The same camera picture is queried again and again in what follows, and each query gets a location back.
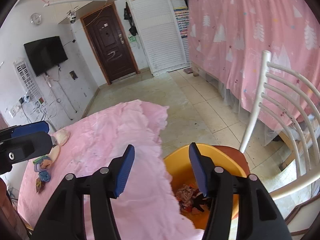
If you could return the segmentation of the dark brown door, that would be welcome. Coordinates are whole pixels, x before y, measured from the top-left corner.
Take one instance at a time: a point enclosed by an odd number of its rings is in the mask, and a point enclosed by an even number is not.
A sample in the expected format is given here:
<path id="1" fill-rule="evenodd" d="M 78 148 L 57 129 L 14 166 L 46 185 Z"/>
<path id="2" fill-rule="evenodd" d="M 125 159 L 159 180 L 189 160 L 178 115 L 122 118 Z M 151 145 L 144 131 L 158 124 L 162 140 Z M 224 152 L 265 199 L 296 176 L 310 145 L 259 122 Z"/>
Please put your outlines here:
<path id="1" fill-rule="evenodd" d="M 88 13 L 80 21 L 98 65 L 92 67 L 92 75 L 99 87 L 139 74 L 114 3 Z"/>

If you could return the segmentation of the black wall television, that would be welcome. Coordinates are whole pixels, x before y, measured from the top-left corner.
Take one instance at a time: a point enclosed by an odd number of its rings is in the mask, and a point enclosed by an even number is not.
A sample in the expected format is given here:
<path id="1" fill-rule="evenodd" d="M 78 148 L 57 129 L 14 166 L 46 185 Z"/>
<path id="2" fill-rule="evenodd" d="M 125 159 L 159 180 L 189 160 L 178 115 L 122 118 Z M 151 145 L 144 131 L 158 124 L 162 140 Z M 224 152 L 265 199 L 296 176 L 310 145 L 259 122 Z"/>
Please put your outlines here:
<path id="1" fill-rule="evenodd" d="M 28 42 L 23 46 L 36 76 L 68 60 L 59 36 Z"/>

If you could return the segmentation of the orange plastic basin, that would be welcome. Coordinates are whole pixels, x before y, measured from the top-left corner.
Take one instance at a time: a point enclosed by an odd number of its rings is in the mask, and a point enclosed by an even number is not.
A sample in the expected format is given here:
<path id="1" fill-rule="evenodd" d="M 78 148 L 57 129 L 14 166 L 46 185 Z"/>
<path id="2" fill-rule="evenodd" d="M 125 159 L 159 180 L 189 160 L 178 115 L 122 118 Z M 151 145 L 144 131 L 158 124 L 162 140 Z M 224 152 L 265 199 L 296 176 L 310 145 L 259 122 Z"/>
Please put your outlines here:
<path id="1" fill-rule="evenodd" d="M 198 143 L 197 147 L 202 155 L 212 159 L 215 166 L 225 168 L 230 174 L 239 177 L 246 177 L 250 174 L 245 156 L 236 148 L 203 143 Z M 171 187 L 174 193 L 184 184 L 197 187 L 189 160 L 188 145 L 169 154 L 164 158 L 164 163 L 168 173 L 172 176 Z M 187 213 L 185 211 L 183 211 L 182 214 L 193 222 L 195 228 L 206 228 L 209 217 L 209 210 L 207 208 L 204 209 L 204 212 L 198 212 L 198 214 Z"/>

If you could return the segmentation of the pink bed sheet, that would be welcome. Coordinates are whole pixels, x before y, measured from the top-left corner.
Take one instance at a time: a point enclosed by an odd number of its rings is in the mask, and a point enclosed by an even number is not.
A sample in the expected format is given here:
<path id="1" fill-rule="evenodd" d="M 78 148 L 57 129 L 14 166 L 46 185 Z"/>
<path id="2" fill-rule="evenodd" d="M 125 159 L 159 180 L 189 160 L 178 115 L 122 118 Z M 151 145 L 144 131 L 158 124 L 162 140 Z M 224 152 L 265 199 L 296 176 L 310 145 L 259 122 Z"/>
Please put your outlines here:
<path id="1" fill-rule="evenodd" d="M 124 192 L 112 200 L 122 239 L 201 239 L 203 231 L 180 213 L 171 188 L 171 175 L 161 157 L 161 130 L 167 125 L 167 107 L 135 100 L 119 103 L 66 127 L 68 141 L 50 169 L 52 176 L 41 193 L 29 162 L 22 179 L 18 213 L 35 226 L 49 198 L 68 173 L 92 175 L 135 148 Z"/>

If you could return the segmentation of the eye chart poster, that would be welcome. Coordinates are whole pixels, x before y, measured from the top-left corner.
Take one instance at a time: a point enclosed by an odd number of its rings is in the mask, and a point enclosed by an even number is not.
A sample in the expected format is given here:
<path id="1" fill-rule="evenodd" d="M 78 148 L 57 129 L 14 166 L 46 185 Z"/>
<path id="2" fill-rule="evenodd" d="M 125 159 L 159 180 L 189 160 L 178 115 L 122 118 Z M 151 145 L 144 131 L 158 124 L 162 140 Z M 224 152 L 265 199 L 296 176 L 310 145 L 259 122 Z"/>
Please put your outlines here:
<path id="1" fill-rule="evenodd" d="M 44 98 L 26 61 L 16 62 L 14 63 L 14 67 L 27 96 L 29 96 L 33 102 L 42 105 Z"/>

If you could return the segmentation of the white louvered wardrobe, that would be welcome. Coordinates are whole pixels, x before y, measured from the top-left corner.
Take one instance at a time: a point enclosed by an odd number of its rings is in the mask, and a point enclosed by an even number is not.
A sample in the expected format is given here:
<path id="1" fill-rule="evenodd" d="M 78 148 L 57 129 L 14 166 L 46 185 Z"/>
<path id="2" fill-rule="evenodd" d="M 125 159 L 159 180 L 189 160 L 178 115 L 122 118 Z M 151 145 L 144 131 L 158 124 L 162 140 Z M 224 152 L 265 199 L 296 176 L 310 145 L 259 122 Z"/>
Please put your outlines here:
<path id="1" fill-rule="evenodd" d="M 182 38 L 170 0 L 127 0 L 151 74 L 187 66 Z"/>

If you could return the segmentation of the pink tree-print curtain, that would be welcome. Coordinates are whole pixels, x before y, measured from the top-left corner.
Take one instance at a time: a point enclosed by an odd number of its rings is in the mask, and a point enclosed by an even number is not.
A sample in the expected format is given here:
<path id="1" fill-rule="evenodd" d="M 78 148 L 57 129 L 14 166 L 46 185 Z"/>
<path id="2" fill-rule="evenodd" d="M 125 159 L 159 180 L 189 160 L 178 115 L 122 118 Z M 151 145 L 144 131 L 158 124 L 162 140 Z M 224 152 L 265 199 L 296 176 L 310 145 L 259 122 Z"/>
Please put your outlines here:
<path id="1" fill-rule="evenodd" d="M 252 111 L 264 50 L 285 68 L 270 73 L 319 105 L 312 90 L 288 73 L 295 70 L 319 86 L 319 22 L 304 0 L 188 0 L 188 6 L 189 58 L 217 79 L 240 120 Z"/>

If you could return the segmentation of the white wall power strip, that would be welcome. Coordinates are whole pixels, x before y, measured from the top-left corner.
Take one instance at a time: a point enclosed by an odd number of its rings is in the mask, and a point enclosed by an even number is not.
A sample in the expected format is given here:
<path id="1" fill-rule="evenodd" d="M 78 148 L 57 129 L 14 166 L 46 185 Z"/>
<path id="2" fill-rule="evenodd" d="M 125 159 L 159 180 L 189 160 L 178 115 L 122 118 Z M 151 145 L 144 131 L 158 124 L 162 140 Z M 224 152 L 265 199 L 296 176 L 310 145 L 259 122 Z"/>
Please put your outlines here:
<path id="1" fill-rule="evenodd" d="M 12 118 L 15 117 L 15 115 L 23 108 L 23 105 L 30 102 L 30 95 L 28 93 L 25 93 L 24 96 L 22 96 L 18 102 L 11 107 L 9 110 L 9 114 Z"/>

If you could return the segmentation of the brown snack wrapper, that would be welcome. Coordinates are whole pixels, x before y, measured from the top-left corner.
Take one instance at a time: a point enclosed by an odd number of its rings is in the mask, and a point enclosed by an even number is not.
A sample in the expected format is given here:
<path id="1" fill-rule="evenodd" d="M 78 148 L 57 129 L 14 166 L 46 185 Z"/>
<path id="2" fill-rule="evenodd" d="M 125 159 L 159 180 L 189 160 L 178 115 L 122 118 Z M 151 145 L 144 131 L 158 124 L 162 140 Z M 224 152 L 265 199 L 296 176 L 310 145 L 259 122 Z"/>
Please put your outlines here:
<path id="1" fill-rule="evenodd" d="M 41 193 L 45 188 L 46 182 L 42 181 L 40 177 L 36 180 L 36 193 Z"/>

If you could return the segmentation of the colourful wall chart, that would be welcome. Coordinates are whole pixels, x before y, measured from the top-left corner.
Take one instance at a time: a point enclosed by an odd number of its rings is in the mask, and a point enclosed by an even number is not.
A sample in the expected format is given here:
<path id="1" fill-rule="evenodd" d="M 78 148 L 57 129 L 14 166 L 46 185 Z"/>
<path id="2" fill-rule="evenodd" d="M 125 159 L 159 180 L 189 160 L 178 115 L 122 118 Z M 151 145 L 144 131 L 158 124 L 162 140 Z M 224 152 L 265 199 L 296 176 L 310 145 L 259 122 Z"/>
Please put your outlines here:
<path id="1" fill-rule="evenodd" d="M 171 0 L 181 38 L 188 36 L 189 10 L 184 0 Z"/>

